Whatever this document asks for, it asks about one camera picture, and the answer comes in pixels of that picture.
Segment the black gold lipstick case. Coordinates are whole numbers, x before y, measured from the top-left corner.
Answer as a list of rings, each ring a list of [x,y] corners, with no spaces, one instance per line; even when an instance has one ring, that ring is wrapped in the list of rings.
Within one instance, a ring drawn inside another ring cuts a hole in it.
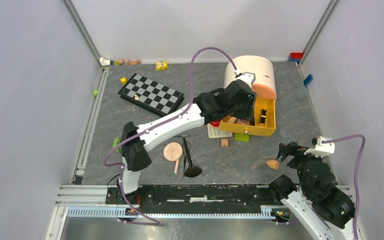
[[[267,118],[267,109],[262,109],[260,112],[259,124],[265,125],[266,124],[266,118]]]

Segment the round pink powder compact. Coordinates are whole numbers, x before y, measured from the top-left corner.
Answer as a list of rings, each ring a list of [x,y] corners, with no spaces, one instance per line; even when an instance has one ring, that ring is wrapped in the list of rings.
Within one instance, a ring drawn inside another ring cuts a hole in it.
[[[183,147],[178,142],[171,142],[163,149],[163,156],[170,162],[176,162],[183,155]]]

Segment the pink blush palette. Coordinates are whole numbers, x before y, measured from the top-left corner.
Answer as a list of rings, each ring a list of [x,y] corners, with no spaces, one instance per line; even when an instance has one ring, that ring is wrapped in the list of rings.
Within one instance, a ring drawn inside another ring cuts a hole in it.
[[[249,125],[249,121],[248,120],[244,120],[244,119],[238,119],[236,121],[236,124],[238,124],[238,125]]]

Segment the red plastic arch toy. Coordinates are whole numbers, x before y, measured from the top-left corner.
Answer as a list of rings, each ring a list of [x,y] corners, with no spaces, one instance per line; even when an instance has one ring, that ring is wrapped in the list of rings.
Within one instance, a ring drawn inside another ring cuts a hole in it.
[[[220,121],[211,121],[210,124],[215,127],[215,128],[218,128],[220,126]]]

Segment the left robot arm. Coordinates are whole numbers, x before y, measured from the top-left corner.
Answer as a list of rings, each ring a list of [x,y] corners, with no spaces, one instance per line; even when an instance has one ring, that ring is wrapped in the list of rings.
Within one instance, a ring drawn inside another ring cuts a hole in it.
[[[117,195],[119,199],[125,204],[136,200],[141,172],[152,163],[149,151],[162,142],[227,116],[249,121],[254,115],[257,98],[252,91],[255,80],[254,73],[240,73],[227,87],[201,93],[191,104],[165,117],[139,126],[127,123],[120,146],[122,173],[118,180],[121,186]]]

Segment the round drawer organizer box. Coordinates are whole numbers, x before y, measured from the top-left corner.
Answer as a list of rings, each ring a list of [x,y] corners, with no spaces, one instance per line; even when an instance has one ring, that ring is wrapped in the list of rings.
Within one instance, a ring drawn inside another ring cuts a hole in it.
[[[276,83],[273,63],[265,57],[257,55],[242,55],[232,59],[238,70],[255,74],[255,82],[252,91],[256,93],[254,104],[254,115],[249,125],[227,123],[232,116],[227,116],[220,121],[219,127],[222,131],[248,134],[252,136],[270,137],[276,130]],[[262,109],[267,109],[266,123],[260,124]]]

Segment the beige concealer tube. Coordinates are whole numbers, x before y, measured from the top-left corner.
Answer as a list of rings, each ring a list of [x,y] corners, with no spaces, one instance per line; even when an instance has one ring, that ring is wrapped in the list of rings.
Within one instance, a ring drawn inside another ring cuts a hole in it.
[[[232,117],[230,117],[230,118],[227,120],[227,123],[234,124],[236,121],[237,121],[237,118],[232,116]]]

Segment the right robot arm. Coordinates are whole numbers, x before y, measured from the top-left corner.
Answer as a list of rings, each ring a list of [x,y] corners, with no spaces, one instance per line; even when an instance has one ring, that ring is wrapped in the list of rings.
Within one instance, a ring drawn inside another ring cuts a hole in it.
[[[299,185],[281,175],[269,184],[269,199],[286,206],[314,240],[357,240],[357,203],[337,187],[323,161],[335,152],[334,140],[320,136],[312,144],[313,148],[293,141],[279,144],[277,160],[292,157],[287,166],[296,170]]]

